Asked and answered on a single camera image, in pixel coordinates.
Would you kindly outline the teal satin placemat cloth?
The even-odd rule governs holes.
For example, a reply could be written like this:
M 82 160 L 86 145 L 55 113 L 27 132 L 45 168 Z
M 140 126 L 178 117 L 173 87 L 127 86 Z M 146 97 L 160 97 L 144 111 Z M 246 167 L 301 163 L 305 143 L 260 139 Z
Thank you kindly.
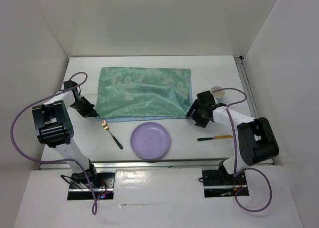
M 190 69 L 103 67 L 95 109 L 114 122 L 184 118 L 190 92 Z

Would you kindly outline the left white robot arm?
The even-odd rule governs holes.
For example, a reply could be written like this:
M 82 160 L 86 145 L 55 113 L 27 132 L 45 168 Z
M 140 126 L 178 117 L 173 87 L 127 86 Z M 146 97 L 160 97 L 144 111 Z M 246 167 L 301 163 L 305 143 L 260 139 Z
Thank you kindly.
M 98 174 L 93 163 L 83 155 L 76 145 L 73 136 L 74 128 L 67 109 L 70 107 L 84 118 L 97 118 L 98 113 L 75 86 L 72 80 L 63 82 L 64 89 L 57 96 L 42 105 L 32 108 L 37 138 L 59 153 L 72 170 L 72 180 L 86 187 L 98 183 Z

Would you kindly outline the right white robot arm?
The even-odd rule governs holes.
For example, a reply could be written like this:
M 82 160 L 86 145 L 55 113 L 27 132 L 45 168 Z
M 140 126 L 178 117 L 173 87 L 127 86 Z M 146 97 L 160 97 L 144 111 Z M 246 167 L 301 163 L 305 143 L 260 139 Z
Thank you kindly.
M 218 165 L 217 177 L 223 184 L 229 184 L 235 175 L 279 154 L 268 119 L 236 112 L 231 109 L 231 105 L 218 103 L 210 91 L 197 94 L 186 118 L 191 118 L 201 128 L 205 128 L 211 121 L 232 130 L 234 155 Z

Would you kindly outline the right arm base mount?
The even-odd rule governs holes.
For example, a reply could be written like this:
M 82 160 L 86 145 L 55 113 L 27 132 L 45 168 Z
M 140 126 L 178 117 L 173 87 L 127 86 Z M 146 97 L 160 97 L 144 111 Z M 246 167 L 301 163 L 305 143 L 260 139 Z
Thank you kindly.
M 205 198 L 249 196 L 245 173 L 237 177 L 226 174 L 224 177 L 217 170 L 202 170 L 198 181 L 203 184 Z

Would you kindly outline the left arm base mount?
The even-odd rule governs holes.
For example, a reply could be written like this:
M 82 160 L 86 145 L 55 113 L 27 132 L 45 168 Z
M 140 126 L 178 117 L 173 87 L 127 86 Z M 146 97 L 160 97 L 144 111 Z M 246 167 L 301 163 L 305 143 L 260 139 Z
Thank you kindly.
M 67 199 L 69 201 L 93 200 L 88 184 L 76 183 L 70 176 L 60 175 L 69 185 Z M 91 183 L 98 200 L 112 200 L 114 198 L 115 172 L 99 172 L 97 180 Z

